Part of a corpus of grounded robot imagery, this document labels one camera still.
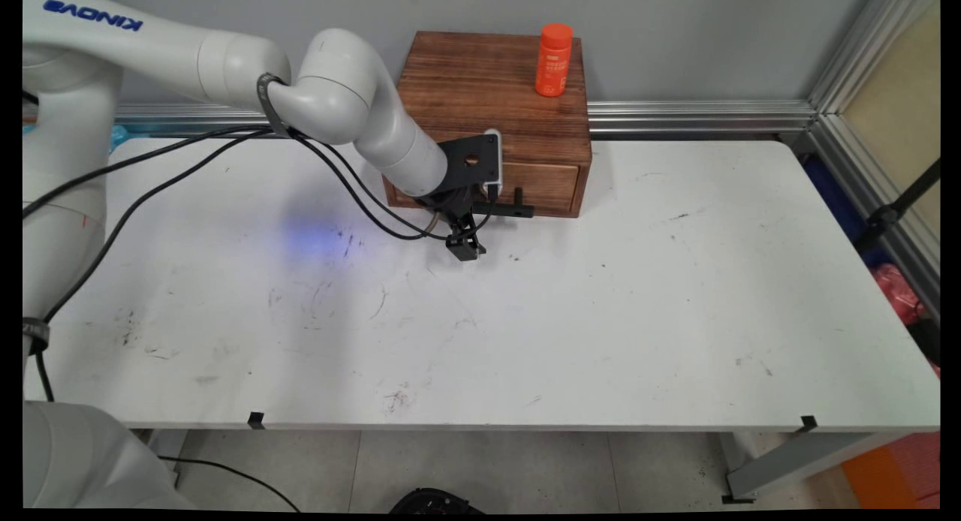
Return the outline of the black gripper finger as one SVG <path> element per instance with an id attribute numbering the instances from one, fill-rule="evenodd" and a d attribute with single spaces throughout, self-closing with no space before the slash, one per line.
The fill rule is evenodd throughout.
<path id="1" fill-rule="evenodd" d="M 483 220 L 480 220 L 480 222 L 476 222 L 476 219 L 474 219 L 475 216 L 473 211 L 468 215 L 468 230 L 465 233 L 466 248 L 471 254 L 486 254 L 487 249 L 481 244 L 480 240 L 478 240 L 478 231 L 483 229 L 485 224 L 488 223 L 490 214 L 485 214 Z"/>
<path id="2" fill-rule="evenodd" d="M 447 250 L 459 261 L 475 261 L 483 254 L 483 245 L 477 237 L 477 224 L 473 218 L 460 218 L 450 224 Z"/>

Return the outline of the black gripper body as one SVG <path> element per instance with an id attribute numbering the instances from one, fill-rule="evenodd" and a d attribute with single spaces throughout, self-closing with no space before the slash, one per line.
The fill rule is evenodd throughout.
<path id="1" fill-rule="evenodd" d="M 466 219 L 473 213 L 474 202 L 483 200 L 483 192 L 480 186 L 470 185 L 416 197 L 414 200 L 424 209 L 440 212 L 448 224 L 466 226 Z"/>

